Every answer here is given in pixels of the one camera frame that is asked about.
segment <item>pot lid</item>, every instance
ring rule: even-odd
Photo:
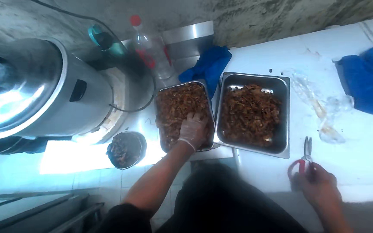
[[[63,60],[53,43],[16,40],[0,49],[0,132],[32,117],[59,81]]]

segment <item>stainless steel container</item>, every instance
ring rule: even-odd
[[[273,144],[268,147],[258,147],[244,143],[228,141],[220,128],[220,117],[223,110],[224,95],[228,88],[241,88],[244,85],[257,84],[282,102],[280,107],[280,124],[274,131]],[[266,154],[269,156],[289,158],[289,116],[290,116],[290,79],[288,77],[252,75],[244,73],[224,72],[221,86],[220,100],[218,103],[217,122],[215,124],[214,143],[231,146],[237,149]]]
[[[128,146],[127,151],[129,153],[137,154],[137,152],[139,152],[139,157],[136,160],[136,162],[134,162],[133,164],[130,164],[127,167],[120,166],[120,164],[117,163],[112,156],[109,156],[110,162],[113,164],[113,166],[115,166],[117,169],[120,169],[120,170],[126,170],[130,167],[135,166],[136,164],[138,164],[140,161],[143,160],[143,158],[146,155],[146,147],[148,146],[148,144],[146,142],[145,136],[138,132],[124,131],[124,132],[119,133],[118,135],[124,135],[125,137],[132,139],[132,144],[127,145]]]
[[[188,83],[197,83],[198,85],[201,85],[202,87],[204,87],[205,95],[207,96],[207,100],[208,100],[208,107],[209,107],[208,111],[209,111],[209,115],[210,115],[210,121],[213,123],[213,127],[215,127],[214,114],[213,114],[213,111],[212,111],[212,108],[211,108],[211,100],[210,100],[209,95],[208,95],[207,84],[205,83],[205,80],[199,79],[199,80],[194,80],[194,81],[190,81],[190,82],[184,82],[184,83],[181,83],[181,84],[177,84],[177,85],[173,85],[173,86],[162,88],[162,89],[159,90],[159,92],[161,92],[163,90],[166,90],[166,89],[169,89],[169,88],[172,88],[172,87],[179,87],[179,86],[182,86],[182,85],[185,85],[185,84],[188,84]],[[158,109],[158,105],[156,103],[156,98],[155,98],[155,108]],[[162,150],[165,151],[165,152],[168,152],[164,148],[162,140],[160,141],[160,143],[161,143]],[[205,147],[205,148],[202,148],[200,150],[197,150],[197,152],[199,152],[199,151],[208,151],[213,146],[214,146],[214,143],[211,142],[209,147]]]
[[[58,40],[27,38],[0,52],[0,139],[94,130],[111,108],[109,83]]]

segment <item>blue towel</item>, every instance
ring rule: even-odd
[[[205,79],[208,94],[210,95],[210,99],[212,99],[221,73],[231,57],[232,55],[226,46],[214,46],[201,54],[194,67],[180,74],[179,81],[189,82],[197,79]]]
[[[338,64],[355,99],[355,108],[373,114],[373,48],[360,56],[345,56]]]

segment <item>black shirt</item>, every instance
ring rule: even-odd
[[[131,204],[113,207],[97,232],[152,232],[148,213]],[[173,216],[157,233],[307,231],[261,191],[222,165],[206,165],[184,183]]]

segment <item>pot handle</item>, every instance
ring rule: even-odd
[[[70,96],[70,102],[76,102],[83,98],[84,93],[86,92],[87,82],[77,79],[76,85],[74,85],[73,92]]]

